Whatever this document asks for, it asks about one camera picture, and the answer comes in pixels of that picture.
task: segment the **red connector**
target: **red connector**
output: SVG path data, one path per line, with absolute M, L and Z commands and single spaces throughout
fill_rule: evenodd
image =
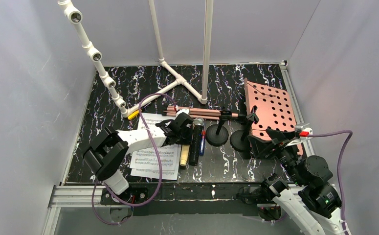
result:
M 307 137 L 309 135 L 309 132 L 308 131 L 302 131 L 300 132 L 299 136 L 300 137 Z

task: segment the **paper sheet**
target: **paper sheet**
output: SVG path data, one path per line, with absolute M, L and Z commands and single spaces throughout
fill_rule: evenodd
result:
M 180 153 L 182 147 L 181 145 L 178 148 L 178 152 Z M 179 171 L 179 159 L 180 154 L 177 155 L 176 162 L 174 170 L 163 170 L 162 169 L 162 180 L 177 180 L 178 179 L 178 171 Z M 147 170 L 147 169 L 132 169 L 131 173 L 132 176 L 140 176 L 140 177 L 148 177 L 148 178 L 154 178 L 159 179 L 159 170 Z
M 171 119 L 168 116 L 159 114 L 143 114 L 149 127 L 155 126 L 163 120 Z M 138 129 L 144 129 L 141 119 L 137 125 Z M 162 162 L 162 171 L 165 179 L 176 180 L 178 177 L 180 146 L 177 144 L 158 148 L 158 152 Z M 132 153 L 130 168 L 131 175 L 159 178 L 159 164 L 153 148 L 142 149 Z

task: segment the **yellow object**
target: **yellow object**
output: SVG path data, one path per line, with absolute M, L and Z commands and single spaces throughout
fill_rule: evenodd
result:
M 134 111 L 132 114 L 130 114 L 127 119 L 132 120 L 139 114 L 139 110 Z
M 182 150 L 180 152 L 180 163 L 181 166 L 186 166 L 189 155 L 189 145 L 182 145 Z

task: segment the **blue marker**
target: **blue marker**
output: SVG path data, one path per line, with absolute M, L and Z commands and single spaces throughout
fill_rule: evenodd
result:
M 202 140 L 201 140 L 201 147 L 200 147 L 200 156 L 203 156 L 203 152 L 205 150 L 205 128 L 202 131 Z

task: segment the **wire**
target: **wire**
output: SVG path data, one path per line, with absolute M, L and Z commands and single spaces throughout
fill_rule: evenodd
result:
M 340 165 L 342 163 L 342 157 L 343 153 L 345 152 L 346 145 L 348 144 L 349 140 L 351 139 L 353 132 L 351 130 L 343 130 L 343 131 L 337 131 L 332 133 L 326 133 L 326 134 L 319 134 L 319 135 L 308 135 L 308 137 L 328 137 L 328 136 L 336 136 L 340 134 L 346 134 L 348 133 L 348 137 L 345 139 L 345 142 L 343 142 L 342 148 L 339 153 L 339 158 L 337 160 L 337 181 L 339 183 L 339 191 L 340 191 L 340 198 L 342 199 L 342 208 L 340 210 L 340 218 L 342 219 L 342 228 L 345 230 L 346 234 L 349 234 L 346 230 L 346 224 L 345 224 L 345 193 L 343 192 L 342 187 L 342 176 L 340 174 Z
M 128 217 L 127 220 L 123 221 L 125 218 L 123 218 L 120 222 L 117 222 L 117 223 L 111 223 L 111 222 L 108 222 L 106 220 L 104 220 L 102 217 L 100 217 L 100 215 L 97 213 L 97 210 L 96 208 L 94 207 L 94 194 L 96 192 L 96 187 L 97 187 L 97 184 L 98 184 L 98 181 L 96 180 L 96 183 L 94 184 L 94 188 L 93 188 L 93 193 L 91 194 L 91 207 L 93 208 L 93 212 L 94 214 L 96 215 L 97 219 L 100 220 L 101 222 L 107 224 L 107 225 L 120 225 L 120 224 L 123 224 L 125 222 L 127 222 L 132 216 L 133 216 L 133 207 L 131 208 L 132 210 L 132 215 L 130 215 Z
M 259 91 L 259 90 L 258 90 L 257 88 L 255 88 L 253 85 L 251 85 L 251 84 L 249 84 L 249 83 L 247 83 L 247 84 L 250 85 L 252 88 L 254 88 L 256 91 L 258 91 L 259 93 L 261 93 L 262 95 L 268 95 L 268 96 L 270 96 L 270 97 L 275 96 L 275 95 L 272 95 L 272 94 L 265 94 L 265 93 Z
M 109 193 L 110 193 L 110 195 L 111 195 L 112 197 L 114 197 L 115 199 L 117 199 L 117 200 L 118 200 L 119 202 L 121 202 L 122 204 L 127 205 L 127 206 L 131 206 L 131 207 L 141 207 L 141 206 L 144 206 L 144 205 L 148 204 L 149 202 L 151 202 L 151 201 L 155 198 L 155 196 L 157 195 L 157 193 L 159 192 L 160 185 L 161 185 L 161 183 L 162 183 L 162 163 L 161 163 L 161 160 L 160 160 L 159 151 L 157 150 L 156 143 L 155 143 L 155 140 L 153 139 L 152 134 L 151 134 L 151 132 L 150 132 L 150 130 L 149 130 L 149 126 L 148 126 L 148 124 L 146 123 L 146 120 L 145 120 L 145 118 L 144 118 L 143 115 L 142 115 L 142 108 L 141 108 L 141 107 L 142 107 L 142 103 L 143 103 L 143 101 L 146 100 L 147 98 L 151 97 L 151 96 L 154 96 L 154 95 L 161 95 L 161 96 L 164 96 L 164 97 L 170 99 L 170 100 L 172 101 L 172 103 L 174 104 L 174 106 L 176 106 L 176 103 L 175 103 L 175 101 L 174 101 L 174 99 L 173 99 L 172 97 L 168 96 L 167 94 L 161 94 L 161 93 L 150 94 L 150 95 L 144 97 L 144 98 L 140 101 L 140 103 L 139 103 L 139 108 L 138 108 L 138 109 L 139 109 L 139 113 L 141 114 L 141 115 L 140 115 L 140 118 L 142 119 L 143 125 L 145 125 L 146 131 L 148 132 L 148 137 L 149 137 L 149 139 L 150 139 L 150 141 L 151 141 L 151 143 L 152 143 L 152 145 L 153 145 L 153 149 L 155 150 L 156 157 L 157 157 L 157 162 L 158 162 L 158 164 L 159 164 L 159 181 L 158 181 L 158 183 L 157 183 L 157 187 L 156 187 L 154 193 L 152 194 L 152 196 L 151 196 L 148 200 L 146 200 L 146 201 L 144 201 L 144 202 L 142 202 L 142 203 L 133 204 L 133 203 L 125 202 L 125 201 L 123 201 L 122 199 L 120 199 L 120 198 L 119 198 L 119 197 L 118 197 L 118 196 L 112 191 L 112 189 L 111 189 L 109 186 L 107 186 L 105 183 L 103 183 L 103 184 L 106 186 L 107 191 L 109 191 Z

